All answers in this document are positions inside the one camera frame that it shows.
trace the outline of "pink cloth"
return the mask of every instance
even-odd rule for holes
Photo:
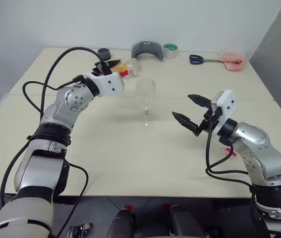
[[[241,71],[246,64],[247,58],[234,52],[221,54],[219,61],[222,61],[230,71]]]

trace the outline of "plastic bottle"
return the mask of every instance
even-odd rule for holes
[[[136,78],[142,73],[141,64],[135,59],[122,60],[118,65],[111,68],[112,72],[119,72],[123,79]]]

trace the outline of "blue scissors handle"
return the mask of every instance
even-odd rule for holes
[[[191,64],[203,64],[204,58],[198,55],[190,55],[189,60]]]

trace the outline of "red tag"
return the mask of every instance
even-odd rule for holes
[[[172,206],[171,203],[165,203],[165,204],[162,205],[162,207],[163,207],[165,210],[169,210],[171,206]]]
[[[125,70],[124,72],[119,73],[121,77],[125,77],[128,75],[128,71]]]
[[[228,151],[228,153],[230,153],[230,148],[229,147],[227,147],[225,150]]]
[[[131,205],[125,205],[125,209],[129,210],[130,212],[132,212],[132,206]]]

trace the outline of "wine glass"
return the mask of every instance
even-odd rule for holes
[[[149,110],[151,110],[157,102],[156,83],[149,78],[139,79],[135,88],[135,99],[137,106],[144,111],[142,124],[145,128],[153,125],[150,119]]]

